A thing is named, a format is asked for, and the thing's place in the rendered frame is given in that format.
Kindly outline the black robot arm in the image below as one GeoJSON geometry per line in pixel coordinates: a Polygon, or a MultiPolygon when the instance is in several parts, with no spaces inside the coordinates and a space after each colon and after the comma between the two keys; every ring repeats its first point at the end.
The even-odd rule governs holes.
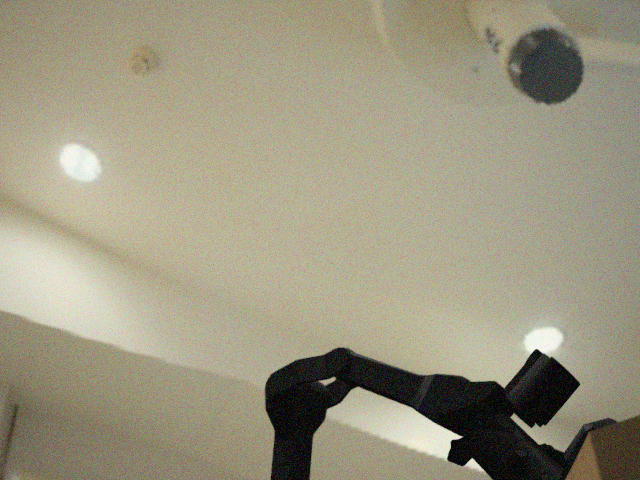
{"type": "Polygon", "coordinates": [[[496,381],[471,382],[456,375],[418,375],[348,348],[293,361],[265,385],[266,411],[274,428],[271,480],[309,480],[315,431],[327,409],[356,387],[412,407],[462,438],[451,441],[448,462],[472,458],[491,477],[502,455],[531,438],[510,417],[528,426],[547,425],[581,384],[553,357],[535,349],[505,389],[496,381]],[[320,380],[336,378],[329,385],[320,380]]]}

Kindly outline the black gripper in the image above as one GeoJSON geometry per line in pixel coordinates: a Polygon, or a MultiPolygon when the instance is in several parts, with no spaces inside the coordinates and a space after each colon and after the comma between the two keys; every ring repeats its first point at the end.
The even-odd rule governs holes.
{"type": "Polygon", "coordinates": [[[493,480],[565,480],[579,451],[584,444],[588,432],[618,423],[606,418],[583,424],[578,434],[564,452],[569,464],[562,468],[558,462],[548,455],[549,446],[537,444],[532,438],[525,438],[510,449],[495,463],[491,470],[493,480]]]}

